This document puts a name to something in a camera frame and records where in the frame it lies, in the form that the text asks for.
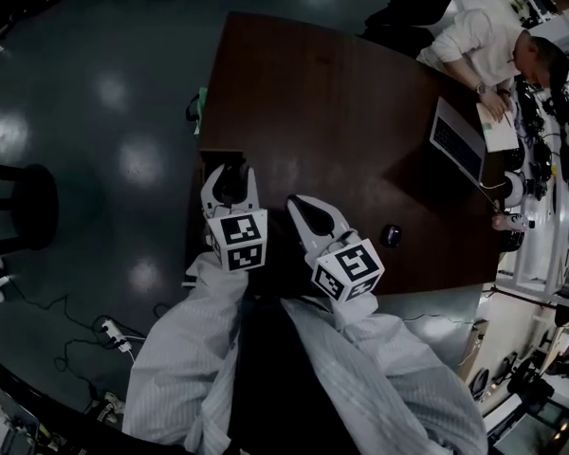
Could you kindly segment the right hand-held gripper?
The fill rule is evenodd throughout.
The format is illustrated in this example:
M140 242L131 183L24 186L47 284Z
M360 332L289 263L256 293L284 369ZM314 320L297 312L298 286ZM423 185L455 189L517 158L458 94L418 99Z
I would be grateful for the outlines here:
M315 197L289 195L286 209L308 255L318 255L323 241L337 239L312 261L311 282L323 294L346 303L375 289L385 267L372 242L350 229L337 208Z

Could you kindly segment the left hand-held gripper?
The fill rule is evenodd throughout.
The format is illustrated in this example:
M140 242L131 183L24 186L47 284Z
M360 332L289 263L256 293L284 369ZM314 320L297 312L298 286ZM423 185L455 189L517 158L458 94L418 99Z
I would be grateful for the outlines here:
M206 226L204 242L227 272L260 267L266 260L267 210L259 204L255 171L245 167L244 194L239 203L226 205L228 167L218 166L200 191Z

